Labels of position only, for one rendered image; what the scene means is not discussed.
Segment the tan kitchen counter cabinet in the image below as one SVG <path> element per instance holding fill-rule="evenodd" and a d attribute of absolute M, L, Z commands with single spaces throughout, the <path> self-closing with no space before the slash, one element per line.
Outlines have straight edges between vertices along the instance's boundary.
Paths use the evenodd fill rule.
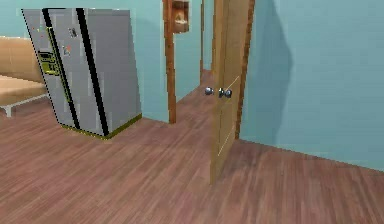
<path fill-rule="evenodd" d="M 0 108 L 6 116 L 16 106 L 47 96 L 31 40 L 0 36 Z"/>

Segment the brown wooden room door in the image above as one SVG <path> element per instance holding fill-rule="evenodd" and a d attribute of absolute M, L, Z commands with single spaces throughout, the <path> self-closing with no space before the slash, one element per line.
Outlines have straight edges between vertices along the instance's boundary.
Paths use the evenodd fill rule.
<path fill-rule="evenodd" d="M 255 0 L 215 0 L 212 70 L 214 77 L 214 135 L 211 149 L 210 183 L 224 167 L 238 137 L 244 79 L 248 61 Z M 230 89 L 230 98 L 219 97 L 220 88 Z"/>

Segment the brown framed wall picture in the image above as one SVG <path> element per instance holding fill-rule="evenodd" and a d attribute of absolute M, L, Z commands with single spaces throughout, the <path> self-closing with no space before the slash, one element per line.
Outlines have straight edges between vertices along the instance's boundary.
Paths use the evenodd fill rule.
<path fill-rule="evenodd" d="M 189 31 L 189 0 L 172 0 L 172 22 L 174 33 Z"/>

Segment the grey two-door fridge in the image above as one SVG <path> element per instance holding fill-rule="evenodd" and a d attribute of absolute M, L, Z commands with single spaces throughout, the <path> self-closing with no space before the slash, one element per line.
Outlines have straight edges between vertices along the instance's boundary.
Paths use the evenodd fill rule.
<path fill-rule="evenodd" d="M 142 116 L 130 12 L 22 11 L 58 123 L 109 139 Z"/>

